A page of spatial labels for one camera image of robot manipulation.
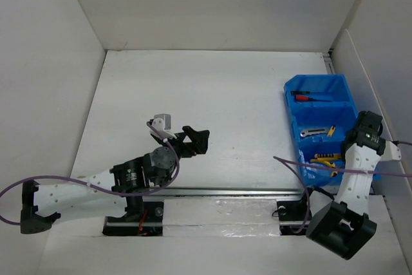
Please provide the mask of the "green black precision screwdriver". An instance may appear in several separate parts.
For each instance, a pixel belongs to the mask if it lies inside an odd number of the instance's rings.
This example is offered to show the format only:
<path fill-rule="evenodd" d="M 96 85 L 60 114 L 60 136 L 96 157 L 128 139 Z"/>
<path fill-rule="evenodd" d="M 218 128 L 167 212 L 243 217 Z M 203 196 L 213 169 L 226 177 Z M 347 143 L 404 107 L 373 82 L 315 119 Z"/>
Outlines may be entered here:
<path fill-rule="evenodd" d="M 290 92 L 291 95 L 308 95 L 310 94 L 310 91 L 291 91 Z"/>

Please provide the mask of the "silver folding utility knife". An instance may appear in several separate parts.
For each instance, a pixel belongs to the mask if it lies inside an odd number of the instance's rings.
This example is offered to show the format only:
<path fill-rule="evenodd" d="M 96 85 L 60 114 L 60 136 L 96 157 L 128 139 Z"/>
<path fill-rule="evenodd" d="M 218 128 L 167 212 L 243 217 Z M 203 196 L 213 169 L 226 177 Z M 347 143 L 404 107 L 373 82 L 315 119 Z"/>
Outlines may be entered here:
<path fill-rule="evenodd" d="M 305 138 L 305 137 L 309 137 L 312 135 L 324 134 L 327 132 L 328 132 L 327 128 L 308 128 L 308 129 L 303 129 L 300 132 L 300 137 Z"/>

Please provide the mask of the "red handled screwdriver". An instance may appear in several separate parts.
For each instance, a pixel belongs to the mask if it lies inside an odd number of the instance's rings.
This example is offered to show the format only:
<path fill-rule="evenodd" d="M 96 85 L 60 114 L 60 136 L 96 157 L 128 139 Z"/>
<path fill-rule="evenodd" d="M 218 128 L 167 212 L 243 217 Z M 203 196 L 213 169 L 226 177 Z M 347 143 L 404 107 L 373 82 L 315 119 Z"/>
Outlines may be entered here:
<path fill-rule="evenodd" d="M 297 102 L 331 102 L 330 100 L 317 99 L 306 95 L 295 95 L 294 99 Z"/>

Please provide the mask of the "metal mounting rail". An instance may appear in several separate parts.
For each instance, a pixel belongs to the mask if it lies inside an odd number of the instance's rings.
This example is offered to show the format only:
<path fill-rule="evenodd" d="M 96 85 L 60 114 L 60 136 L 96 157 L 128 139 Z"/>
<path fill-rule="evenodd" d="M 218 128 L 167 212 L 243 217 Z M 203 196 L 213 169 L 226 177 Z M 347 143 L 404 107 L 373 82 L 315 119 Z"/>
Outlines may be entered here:
<path fill-rule="evenodd" d="M 242 188 L 170 188 L 154 194 L 134 198 L 93 193 L 95 199 L 87 197 L 83 202 L 70 203 L 69 210 L 75 212 L 78 218 L 91 218 L 97 216 L 113 217 L 119 222 L 126 222 L 127 201 L 138 201 L 139 211 L 149 209 L 151 216 L 155 215 L 155 204 L 172 198 L 231 198 L 231 199 L 272 199 L 274 210 L 272 216 L 278 217 L 282 225 L 297 225 L 302 223 L 306 214 L 307 197 L 298 189 L 242 189 Z"/>

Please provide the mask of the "yellow pliers corner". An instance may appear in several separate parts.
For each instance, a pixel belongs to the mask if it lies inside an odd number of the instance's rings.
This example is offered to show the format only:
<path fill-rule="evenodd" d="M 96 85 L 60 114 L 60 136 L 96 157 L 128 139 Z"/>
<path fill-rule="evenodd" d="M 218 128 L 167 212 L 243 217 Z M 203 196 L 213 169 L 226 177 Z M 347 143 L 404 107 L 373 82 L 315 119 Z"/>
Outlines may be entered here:
<path fill-rule="evenodd" d="M 336 167 L 336 165 L 335 165 L 334 162 L 325 161 L 325 160 L 318 160 L 317 158 L 311 159 L 310 162 L 313 163 L 313 164 L 321 164 L 321 165 L 326 166 L 326 167 L 329 167 L 329 168 L 335 168 L 335 167 Z M 337 171 L 337 170 L 333 170 L 333 171 L 330 173 L 330 177 L 335 177 L 335 176 L 337 176 L 337 175 L 338 175 L 338 171 Z"/>

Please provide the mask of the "blue plastic compartment bin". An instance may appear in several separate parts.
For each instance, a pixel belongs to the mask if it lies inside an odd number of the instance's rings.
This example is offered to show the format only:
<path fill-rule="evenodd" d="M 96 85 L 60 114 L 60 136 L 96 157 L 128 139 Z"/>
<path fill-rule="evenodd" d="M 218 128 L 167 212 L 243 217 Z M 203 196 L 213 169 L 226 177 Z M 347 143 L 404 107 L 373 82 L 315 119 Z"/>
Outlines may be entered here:
<path fill-rule="evenodd" d="M 345 133 L 349 131 L 357 120 L 358 111 L 351 95 L 344 75 L 296 75 L 284 85 L 286 112 L 290 123 L 290 132 L 297 161 L 317 166 L 316 169 L 308 166 L 299 166 L 299 172 L 310 186 L 336 186 L 341 183 L 343 174 L 338 172 L 330 177 L 326 166 L 313 164 L 316 153 L 340 153 L 340 144 Z M 330 100 L 331 102 L 297 102 L 291 91 L 310 91 L 308 97 Z M 327 128 L 336 126 L 335 133 L 328 137 L 327 133 L 300 137 L 300 132 L 308 128 Z M 340 160 L 334 162 L 337 168 L 344 168 L 345 162 L 341 155 Z"/>

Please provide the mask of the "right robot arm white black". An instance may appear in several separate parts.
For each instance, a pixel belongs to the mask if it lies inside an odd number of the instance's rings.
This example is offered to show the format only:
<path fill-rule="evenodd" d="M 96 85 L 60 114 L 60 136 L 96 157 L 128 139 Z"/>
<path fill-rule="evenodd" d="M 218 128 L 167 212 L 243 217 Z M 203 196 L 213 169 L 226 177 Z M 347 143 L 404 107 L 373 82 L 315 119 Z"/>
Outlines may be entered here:
<path fill-rule="evenodd" d="M 369 217 L 369 192 L 386 148 L 381 134 L 382 116 L 360 112 L 341 143 L 346 171 L 336 197 L 322 209 L 311 196 L 297 203 L 299 215 L 311 219 L 306 237 L 344 260 L 353 258 L 377 230 Z"/>

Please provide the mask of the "yellow pliers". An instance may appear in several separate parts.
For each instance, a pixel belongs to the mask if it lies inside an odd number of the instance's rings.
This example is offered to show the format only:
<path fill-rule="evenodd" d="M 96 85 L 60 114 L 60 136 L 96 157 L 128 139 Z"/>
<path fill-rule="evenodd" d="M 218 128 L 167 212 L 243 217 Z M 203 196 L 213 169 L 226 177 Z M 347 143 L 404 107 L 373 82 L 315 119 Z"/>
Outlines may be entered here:
<path fill-rule="evenodd" d="M 322 161 L 329 161 L 329 160 L 340 160 L 341 154 L 340 153 L 316 153 L 314 158 L 317 160 Z"/>

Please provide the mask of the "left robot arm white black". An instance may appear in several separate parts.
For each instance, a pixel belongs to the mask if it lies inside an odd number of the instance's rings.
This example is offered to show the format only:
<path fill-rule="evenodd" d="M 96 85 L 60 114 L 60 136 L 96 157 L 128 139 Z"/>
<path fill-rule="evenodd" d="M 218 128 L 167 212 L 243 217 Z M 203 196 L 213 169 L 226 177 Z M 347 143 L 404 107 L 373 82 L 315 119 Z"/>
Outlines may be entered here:
<path fill-rule="evenodd" d="M 160 118 L 147 122 L 159 146 L 150 153 L 117 164 L 85 179 L 42 185 L 26 180 L 22 188 L 21 234 L 37 234 L 55 224 L 97 216 L 142 219 L 144 197 L 170 186 L 180 172 L 180 160 L 206 154 L 209 130 L 184 126 L 170 132 Z"/>

